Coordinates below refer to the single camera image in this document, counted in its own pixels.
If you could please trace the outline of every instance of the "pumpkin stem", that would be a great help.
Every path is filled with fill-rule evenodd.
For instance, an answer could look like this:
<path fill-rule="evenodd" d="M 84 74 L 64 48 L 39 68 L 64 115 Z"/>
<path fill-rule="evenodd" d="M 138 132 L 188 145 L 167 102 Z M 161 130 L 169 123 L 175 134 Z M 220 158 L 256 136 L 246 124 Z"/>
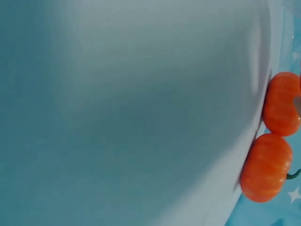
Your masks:
<path fill-rule="evenodd" d="M 301 173 L 301 169 L 299 169 L 297 172 L 295 172 L 295 173 L 292 174 L 292 175 L 287 174 L 287 175 L 286 175 L 286 179 L 287 179 L 287 180 L 294 179 L 294 178 L 296 178 L 300 173 Z"/>

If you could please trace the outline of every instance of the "small pumpkin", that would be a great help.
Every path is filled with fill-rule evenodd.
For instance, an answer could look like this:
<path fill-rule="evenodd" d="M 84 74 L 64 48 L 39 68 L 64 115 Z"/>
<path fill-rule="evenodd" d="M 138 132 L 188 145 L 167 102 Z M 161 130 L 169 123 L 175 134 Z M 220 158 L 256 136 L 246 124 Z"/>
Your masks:
<path fill-rule="evenodd" d="M 275 134 L 290 136 L 301 125 L 293 105 L 295 96 L 300 96 L 299 76 L 291 72 L 276 74 L 268 85 L 262 118 L 266 127 Z"/>
<path fill-rule="evenodd" d="M 298 176 L 301 169 L 290 175 L 293 159 L 290 145 L 279 135 L 258 137 L 244 163 L 239 182 L 243 194 L 254 202 L 267 202 L 281 190 L 286 179 Z"/>

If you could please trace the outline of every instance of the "blue tablecloth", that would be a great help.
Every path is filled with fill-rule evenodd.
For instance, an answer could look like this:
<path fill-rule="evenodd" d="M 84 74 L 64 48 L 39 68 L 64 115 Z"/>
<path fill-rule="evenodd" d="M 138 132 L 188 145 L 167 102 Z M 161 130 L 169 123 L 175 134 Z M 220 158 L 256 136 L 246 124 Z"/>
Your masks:
<path fill-rule="evenodd" d="M 294 37 L 290 54 L 282 55 L 281 60 L 289 70 L 300 73 L 301 18 L 293 19 Z M 286 140 L 293 148 L 291 173 L 301 168 L 301 130 Z M 301 225 L 301 177 L 287 181 L 276 198 L 267 203 L 255 203 L 243 194 L 240 196 L 226 226 L 300 226 Z"/>

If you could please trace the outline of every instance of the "pumpkin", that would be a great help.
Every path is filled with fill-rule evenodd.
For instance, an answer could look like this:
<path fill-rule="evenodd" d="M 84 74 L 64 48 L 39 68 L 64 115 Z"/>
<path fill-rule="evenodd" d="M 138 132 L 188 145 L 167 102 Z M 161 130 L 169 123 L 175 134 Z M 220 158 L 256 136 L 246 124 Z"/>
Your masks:
<path fill-rule="evenodd" d="M 301 169 L 290 175 L 293 159 L 290 145 L 279 135 L 258 137 L 244 163 L 239 182 L 243 194 L 254 202 L 267 202 L 281 190 L 286 179 L 298 176 Z"/>
<path fill-rule="evenodd" d="M 300 96 L 299 76 L 280 72 L 269 85 L 262 111 L 266 127 L 275 134 L 289 136 L 300 127 L 300 117 L 293 105 L 295 96 Z"/>

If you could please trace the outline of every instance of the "star pattern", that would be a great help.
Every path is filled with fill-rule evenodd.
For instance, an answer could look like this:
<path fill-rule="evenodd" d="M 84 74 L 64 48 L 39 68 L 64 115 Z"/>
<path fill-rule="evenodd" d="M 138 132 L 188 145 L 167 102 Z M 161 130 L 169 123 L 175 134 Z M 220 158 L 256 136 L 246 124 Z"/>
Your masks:
<path fill-rule="evenodd" d="M 299 193 L 299 187 L 296 188 L 295 191 L 293 192 L 288 192 L 289 196 L 291 197 L 291 204 L 293 203 L 293 201 L 295 201 L 296 199 L 301 199 L 301 195 Z"/>

